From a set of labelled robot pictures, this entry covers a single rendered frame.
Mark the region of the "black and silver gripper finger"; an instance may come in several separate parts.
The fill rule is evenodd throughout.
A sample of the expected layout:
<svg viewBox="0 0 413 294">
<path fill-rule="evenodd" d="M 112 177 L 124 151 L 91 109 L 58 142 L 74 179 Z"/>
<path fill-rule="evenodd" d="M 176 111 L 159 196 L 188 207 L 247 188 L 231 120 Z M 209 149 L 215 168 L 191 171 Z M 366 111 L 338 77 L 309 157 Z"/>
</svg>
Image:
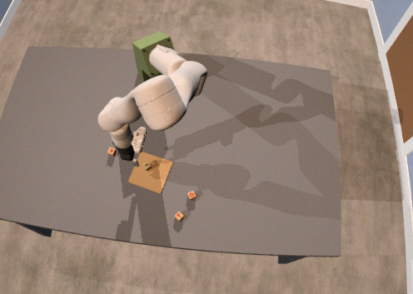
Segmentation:
<svg viewBox="0 0 413 294">
<path fill-rule="evenodd" d="M 124 161 L 126 161 L 126 160 L 124 160 Z M 132 165 L 133 165 L 134 167 L 139 167 L 139 164 L 138 164 L 137 159 L 133 159 L 132 161 L 126 161 L 126 162 L 132 162 Z"/>
</svg>

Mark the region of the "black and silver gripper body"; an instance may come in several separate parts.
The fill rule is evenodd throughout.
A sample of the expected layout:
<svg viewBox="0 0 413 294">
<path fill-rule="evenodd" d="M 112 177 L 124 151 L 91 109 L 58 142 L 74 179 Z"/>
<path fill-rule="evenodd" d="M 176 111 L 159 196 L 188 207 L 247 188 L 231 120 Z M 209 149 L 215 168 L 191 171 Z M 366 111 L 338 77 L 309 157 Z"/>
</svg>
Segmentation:
<svg viewBox="0 0 413 294">
<path fill-rule="evenodd" d="M 147 134 L 146 128 L 140 127 L 135 132 L 132 131 L 130 137 L 123 142 L 115 141 L 112 138 L 112 143 L 116 147 L 116 149 L 120 152 L 120 157 L 122 160 L 132 161 L 134 157 L 134 152 L 135 153 L 142 152 L 146 134 Z"/>
</svg>

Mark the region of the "orange square mat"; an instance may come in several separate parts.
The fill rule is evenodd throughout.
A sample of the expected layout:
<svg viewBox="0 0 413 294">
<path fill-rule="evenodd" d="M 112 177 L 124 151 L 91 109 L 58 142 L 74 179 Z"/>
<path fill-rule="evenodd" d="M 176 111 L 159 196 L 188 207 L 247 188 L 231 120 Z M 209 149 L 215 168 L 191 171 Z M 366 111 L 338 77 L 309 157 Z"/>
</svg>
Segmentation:
<svg viewBox="0 0 413 294">
<path fill-rule="evenodd" d="M 140 166 L 133 168 L 128 182 L 161 194 L 173 162 L 145 152 L 137 160 Z M 142 165 L 145 162 L 152 166 L 148 171 Z"/>
</svg>

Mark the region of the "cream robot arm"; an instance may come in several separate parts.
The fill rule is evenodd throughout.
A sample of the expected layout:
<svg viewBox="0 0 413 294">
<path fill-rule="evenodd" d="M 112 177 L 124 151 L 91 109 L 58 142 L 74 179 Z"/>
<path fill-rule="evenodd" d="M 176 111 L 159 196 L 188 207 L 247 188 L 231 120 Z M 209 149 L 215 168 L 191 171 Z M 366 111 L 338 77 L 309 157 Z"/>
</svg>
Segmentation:
<svg viewBox="0 0 413 294">
<path fill-rule="evenodd" d="M 154 131 L 173 127 L 184 117 L 189 101 L 202 92 L 207 69 L 179 55 L 169 47 L 157 45 L 149 61 L 163 75 L 143 82 L 124 99 L 114 97 L 101 111 L 98 123 L 115 141 L 127 140 L 132 132 L 130 123 L 141 116 Z"/>
</svg>

